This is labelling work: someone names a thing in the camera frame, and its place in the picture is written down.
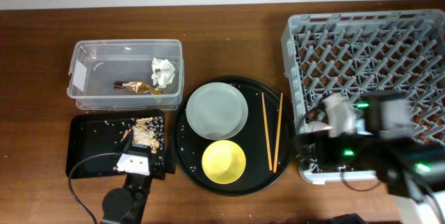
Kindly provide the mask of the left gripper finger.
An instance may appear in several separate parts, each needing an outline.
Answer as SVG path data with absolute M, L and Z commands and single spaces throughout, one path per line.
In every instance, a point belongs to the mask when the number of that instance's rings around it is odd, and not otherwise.
M 132 145 L 134 137 L 134 131 L 130 130 L 125 135 L 124 138 L 120 141 L 120 152 L 127 153 Z
M 174 175 L 176 171 L 175 151 L 173 147 L 168 147 L 165 153 L 165 172 Z

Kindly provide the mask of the food scraps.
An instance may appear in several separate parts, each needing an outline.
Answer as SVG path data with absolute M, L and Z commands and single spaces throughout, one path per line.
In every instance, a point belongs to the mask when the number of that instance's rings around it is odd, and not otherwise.
M 152 154 L 165 148 L 164 119 L 161 116 L 138 118 L 123 132 L 120 142 L 130 140 L 136 147 L 148 147 Z

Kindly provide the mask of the pink cup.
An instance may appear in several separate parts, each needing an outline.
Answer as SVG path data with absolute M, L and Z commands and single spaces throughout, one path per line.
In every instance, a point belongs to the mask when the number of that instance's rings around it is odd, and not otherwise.
M 332 129 L 330 125 L 320 121 L 309 122 L 307 128 L 309 133 L 317 131 L 329 131 Z

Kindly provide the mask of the yellow bowl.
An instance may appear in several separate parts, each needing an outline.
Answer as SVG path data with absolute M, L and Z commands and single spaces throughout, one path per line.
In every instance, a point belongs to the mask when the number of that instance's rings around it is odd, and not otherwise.
M 212 182 L 231 184 L 244 173 L 246 157 L 233 141 L 220 140 L 210 144 L 202 155 L 202 169 Z

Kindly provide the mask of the gold snack wrapper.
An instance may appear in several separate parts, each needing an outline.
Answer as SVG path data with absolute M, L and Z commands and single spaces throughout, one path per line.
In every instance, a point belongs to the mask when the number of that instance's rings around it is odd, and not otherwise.
M 115 81 L 113 87 L 115 90 L 127 89 L 136 94 L 149 93 L 152 95 L 160 95 L 162 92 L 161 88 L 155 88 L 143 81 Z

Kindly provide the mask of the grey plate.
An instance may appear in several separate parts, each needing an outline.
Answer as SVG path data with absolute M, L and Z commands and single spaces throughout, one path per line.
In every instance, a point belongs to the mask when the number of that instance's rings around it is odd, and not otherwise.
M 219 141 L 239 133 L 248 119 L 248 103 L 239 89 L 211 82 L 196 89 L 186 103 L 186 119 L 202 138 Z

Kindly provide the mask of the white tissue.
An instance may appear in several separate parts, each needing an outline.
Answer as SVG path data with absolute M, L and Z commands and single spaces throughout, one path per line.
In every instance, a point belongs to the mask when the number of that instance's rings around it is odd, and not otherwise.
M 172 83 L 175 70 L 174 65 L 169 60 L 154 58 L 152 61 L 153 74 L 151 75 L 153 85 L 157 88 L 166 88 L 167 85 Z

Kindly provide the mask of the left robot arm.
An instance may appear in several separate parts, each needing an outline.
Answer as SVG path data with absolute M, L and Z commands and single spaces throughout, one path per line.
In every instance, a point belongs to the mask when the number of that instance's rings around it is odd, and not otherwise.
M 141 223 L 152 182 L 164 180 L 167 174 L 176 171 L 173 145 L 165 145 L 165 154 L 161 156 L 152 154 L 148 147 L 141 144 L 134 145 L 132 140 L 132 135 L 127 136 L 118 150 L 115 168 L 119 173 L 124 173 L 126 179 L 122 187 L 104 196 L 102 223 Z M 151 164 L 161 157 L 162 165 Z

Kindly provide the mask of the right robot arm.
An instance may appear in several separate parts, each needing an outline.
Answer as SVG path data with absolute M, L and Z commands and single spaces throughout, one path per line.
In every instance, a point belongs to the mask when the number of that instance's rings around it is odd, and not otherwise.
M 315 111 L 328 123 L 300 132 L 293 144 L 300 164 L 307 165 L 306 149 L 314 146 L 316 165 L 375 172 L 394 196 L 403 223 L 444 222 L 444 146 L 413 140 L 413 122 L 405 96 L 393 90 L 364 93 L 357 103 L 364 118 L 364 134 L 357 132 L 354 108 L 338 94 L 325 97 Z

